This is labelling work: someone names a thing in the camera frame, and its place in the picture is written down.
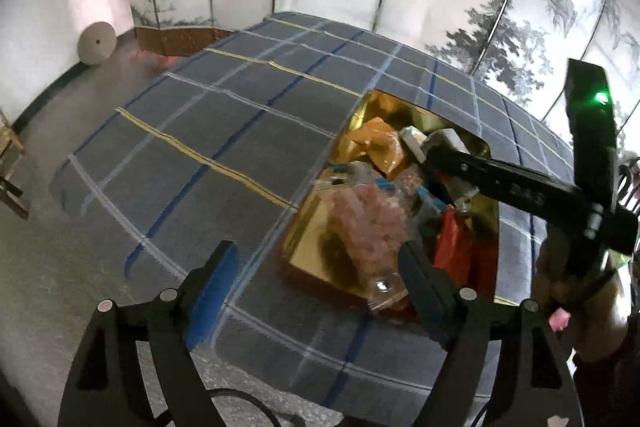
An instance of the screw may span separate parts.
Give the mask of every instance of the screw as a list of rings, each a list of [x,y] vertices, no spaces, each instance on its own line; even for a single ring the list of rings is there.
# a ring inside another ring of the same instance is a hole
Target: screw
[[[111,308],[113,308],[113,302],[110,299],[105,299],[98,304],[98,311],[102,313],[108,312]]]
[[[526,311],[531,313],[536,313],[540,309],[538,303],[533,299],[525,299],[522,305],[524,306],[524,309],[526,309]]]
[[[460,296],[465,299],[465,301],[475,301],[478,294],[471,288],[462,288],[460,290]]]
[[[167,288],[166,290],[162,290],[160,294],[160,300],[164,302],[171,302],[178,296],[178,292],[173,288]]]

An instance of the plaid tablecloth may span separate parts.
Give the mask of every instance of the plaid tablecloth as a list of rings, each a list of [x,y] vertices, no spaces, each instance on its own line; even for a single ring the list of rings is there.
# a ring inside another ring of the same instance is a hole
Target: plaid tablecloth
[[[220,240],[235,241],[241,275],[209,349],[276,388],[401,426],[444,352],[418,325],[291,289],[268,255],[373,87],[481,136],[494,158],[573,178],[568,147],[484,84],[370,32],[287,12],[156,78],[68,157],[50,190],[140,299],[179,284]],[[500,206],[497,295],[529,296],[544,237],[542,220]],[[475,409],[497,354],[490,346]]]

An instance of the floor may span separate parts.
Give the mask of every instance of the floor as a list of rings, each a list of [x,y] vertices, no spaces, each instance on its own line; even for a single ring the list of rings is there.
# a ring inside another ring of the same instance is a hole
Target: floor
[[[13,179],[25,190],[31,217],[22,221],[0,206],[0,367],[44,427],[57,423],[66,374],[94,306],[105,297],[132,301],[120,275],[92,253],[47,187],[66,155],[165,66],[125,38],[107,62],[69,83],[21,134],[28,156]],[[289,420],[283,425],[328,427],[342,417],[207,356],[194,352],[207,387],[248,391],[282,413]],[[164,401],[145,346],[140,358],[158,414]],[[268,425],[251,405],[236,399],[216,403],[229,425]]]

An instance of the gold box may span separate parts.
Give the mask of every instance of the gold box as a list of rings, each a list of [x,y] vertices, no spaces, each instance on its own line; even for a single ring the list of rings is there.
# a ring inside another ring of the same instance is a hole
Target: gold box
[[[490,157],[489,145],[474,134],[445,118],[421,107],[374,89],[369,91],[338,136],[329,163],[344,163],[353,158],[356,144],[345,135],[371,118],[379,116],[395,130],[413,125],[429,134],[438,129],[453,128],[467,150],[478,156]],[[320,177],[328,176],[325,169]],[[471,201],[474,229],[481,230],[487,243],[482,250],[482,283],[476,291],[494,296],[498,259],[498,204],[478,194]],[[366,307],[367,295],[359,285],[355,267],[346,253],[322,248],[322,238],[328,220],[324,202],[312,188],[285,235],[279,253],[284,261],[287,281],[302,291],[350,307]]]

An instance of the green light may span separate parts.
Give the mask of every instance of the green light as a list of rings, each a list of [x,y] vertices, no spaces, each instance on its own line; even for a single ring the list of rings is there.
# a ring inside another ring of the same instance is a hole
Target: green light
[[[607,105],[609,102],[609,95],[604,91],[599,91],[595,95],[596,102],[600,102],[602,105]]]

